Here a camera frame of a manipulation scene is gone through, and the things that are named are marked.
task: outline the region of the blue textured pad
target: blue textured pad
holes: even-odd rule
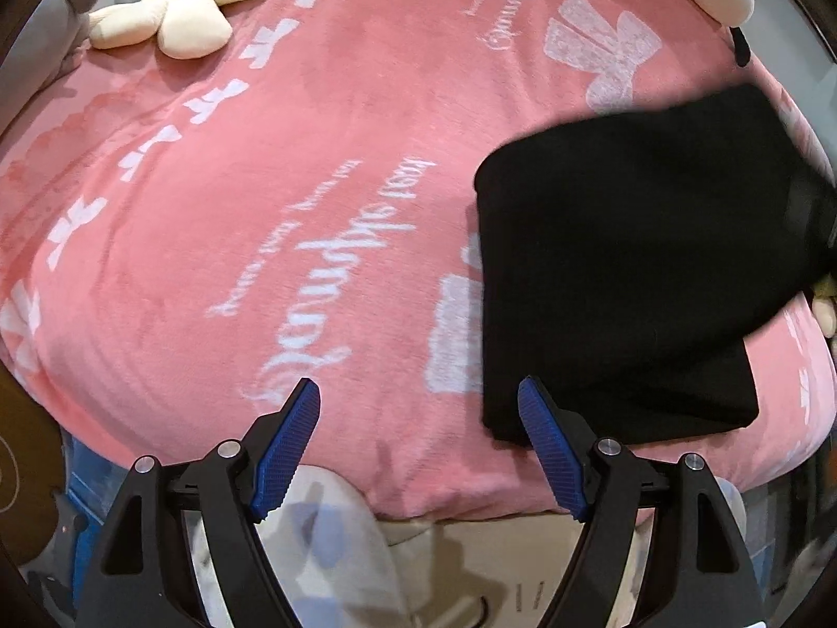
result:
[[[250,511],[256,522],[282,504],[319,418],[320,390],[308,381],[255,470]]]
[[[517,408],[558,505],[573,519],[586,521],[590,506],[584,497],[582,465],[530,378],[518,388]]]

